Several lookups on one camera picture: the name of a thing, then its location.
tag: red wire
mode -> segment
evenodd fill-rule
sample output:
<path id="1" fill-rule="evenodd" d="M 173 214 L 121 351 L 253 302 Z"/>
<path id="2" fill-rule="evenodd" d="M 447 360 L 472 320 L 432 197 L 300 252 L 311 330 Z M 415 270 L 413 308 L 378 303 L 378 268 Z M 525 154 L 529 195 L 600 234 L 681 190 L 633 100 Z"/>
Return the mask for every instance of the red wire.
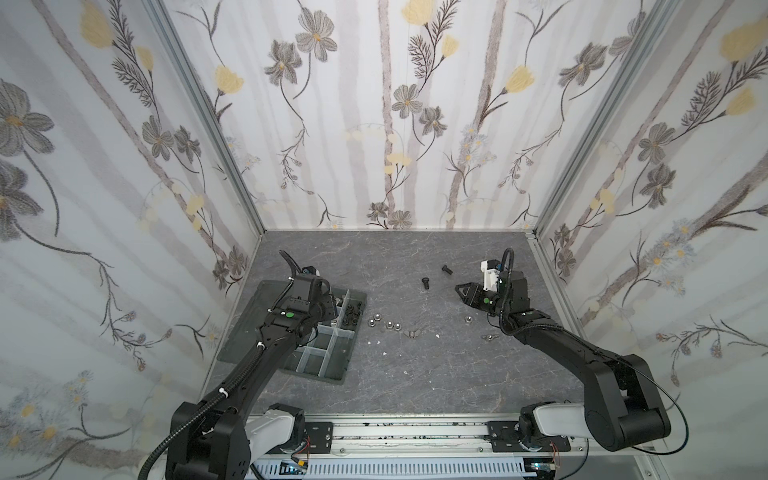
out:
<path id="1" fill-rule="evenodd" d="M 562 459 L 560 458 L 558 447 L 553 442 L 549 442 L 549 445 L 552 445 L 552 461 L 554 465 L 556 467 L 562 466 Z"/>

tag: gray tray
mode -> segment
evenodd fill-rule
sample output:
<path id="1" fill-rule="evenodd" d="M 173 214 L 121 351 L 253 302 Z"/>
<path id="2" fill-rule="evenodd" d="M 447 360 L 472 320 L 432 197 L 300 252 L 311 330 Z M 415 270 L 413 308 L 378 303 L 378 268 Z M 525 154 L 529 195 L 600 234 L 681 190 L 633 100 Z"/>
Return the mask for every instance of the gray tray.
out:
<path id="1" fill-rule="evenodd" d="M 254 343 L 261 340 L 259 327 L 264 324 L 266 309 L 280 295 L 288 282 L 263 280 L 251 297 L 245 310 L 224 343 L 220 362 L 237 364 Z M 281 370 L 291 375 L 341 385 L 344 383 L 349 359 L 357 340 L 367 295 L 357 290 L 333 289 L 333 295 L 341 302 L 339 316 L 317 326 L 317 336 L 306 346 L 294 350 Z M 348 306 L 358 309 L 358 321 L 346 315 Z"/>

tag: black robotic arm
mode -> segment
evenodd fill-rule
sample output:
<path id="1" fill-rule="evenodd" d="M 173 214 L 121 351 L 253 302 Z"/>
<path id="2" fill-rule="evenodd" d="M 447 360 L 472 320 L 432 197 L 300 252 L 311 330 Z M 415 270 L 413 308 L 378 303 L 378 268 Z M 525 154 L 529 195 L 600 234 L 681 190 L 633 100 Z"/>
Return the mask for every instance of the black robotic arm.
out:
<path id="1" fill-rule="evenodd" d="M 302 442 L 303 411 L 299 409 L 274 405 L 257 421 L 259 425 L 247 423 L 253 404 L 285 358 L 310 341 L 318 323 L 337 317 L 327 280 L 314 267 L 301 269 L 287 253 L 281 250 L 280 254 L 290 266 L 290 282 L 268 309 L 260 328 L 262 340 L 197 404 L 179 406 L 170 435 L 149 455 L 139 480 L 146 480 L 165 449 L 165 478 L 224 480 L 244 478 L 252 460 L 269 449 L 265 445 L 283 442 L 279 446 L 292 451 Z M 639 356 L 600 349 L 569 333 L 547 314 L 531 309 L 527 280 L 511 269 L 513 261 L 514 253 L 507 249 L 501 262 L 483 262 L 484 286 L 464 283 L 456 291 L 467 305 L 497 316 L 503 333 L 546 353 L 584 383 L 583 408 L 550 402 L 521 409 L 521 444 L 535 447 L 553 435 L 579 435 L 615 451 L 669 435 L 670 422 L 646 362 Z M 270 422 L 277 425 L 285 419 L 288 428 L 284 422 L 281 436 L 259 440 L 265 430 L 257 427 Z M 562 430 L 571 427 L 581 430 Z"/>
<path id="2" fill-rule="evenodd" d="M 483 262 L 485 285 L 457 285 L 462 301 L 498 317 L 504 334 L 546 353 L 584 383 L 584 421 L 589 436 L 603 448 L 613 452 L 668 436 L 670 421 L 648 364 L 637 355 L 620 356 L 601 349 L 568 332 L 546 313 L 531 309 L 528 282 L 522 272 L 512 270 L 514 257 L 507 249 L 501 262 Z M 553 409 L 532 407 L 521 410 L 520 426 L 521 437 L 535 445 L 537 439 L 554 435 L 542 431 L 543 421 L 536 421 L 536 412 Z M 572 415 L 579 408 L 561 410 Z M 562 417 L 558 420 L 567 424 Z"/>

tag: gray marble tabletop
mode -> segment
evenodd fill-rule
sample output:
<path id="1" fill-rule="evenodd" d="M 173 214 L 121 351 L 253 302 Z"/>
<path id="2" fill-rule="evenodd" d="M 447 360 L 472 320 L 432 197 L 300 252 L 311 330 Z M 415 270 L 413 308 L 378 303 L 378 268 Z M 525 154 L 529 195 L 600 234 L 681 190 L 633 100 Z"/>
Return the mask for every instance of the gray marble tabletop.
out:
<path id="1" fill-rule="evenodd" d="M 458 283 L 480 282 L 480 262 L 515 249 L 515 270 L 528 278 L 531 307 L 558 319 L 523 233 L 270 231 L 257 252 L 231 326 L 261 280 L 282 280 L 283 249 L 314 265 L 334 288 L 368 294 L 357 344 L 343 385 L 277 372 L 254 412 L 275 402 L 307 413 L 517 412 L 535 402 L 583 399 L 581 383 L 554 360 L 498 333 L 485 315 L 464 305 Z M 447 264 L 453 275 L 440 269 Z M 428 276 L 429 290 L 421 279 Z M 369 327 L 375 313 L 382 322 Z M 467 324 L 465 317 L 473 321 Z M 384 322 L 402 324 L 397 333 Z M 416 338 L 407 332 L 421 330 Z M 233 365 L 215 362 L 209 384 Z"/>

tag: floral wallpaper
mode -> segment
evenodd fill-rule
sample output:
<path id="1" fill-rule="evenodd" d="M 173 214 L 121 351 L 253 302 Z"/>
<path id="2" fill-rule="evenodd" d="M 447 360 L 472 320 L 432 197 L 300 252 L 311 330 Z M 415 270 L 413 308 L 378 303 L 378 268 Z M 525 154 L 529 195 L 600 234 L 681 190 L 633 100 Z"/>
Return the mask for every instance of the floral wallpaper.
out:
<path id="1" fill-rule="evenodd" d="M 0 462 L 135 478 L 257 244 L 141 4 L 0 7 Z"/>
<path id="2" fill-rule="evenodd" d="M 267 228 L 530 229 L 653 2 L 168 0 Z"/>
<path id="3" fill-rule="evenodd" d="M 538 232 L 588 337 L 643 356 L 679 399 L 676 479 L 768 468 L 766 94 L 766 6 L 682 2 Z M 660 450 L 683 440 L 670 417 Z"/>

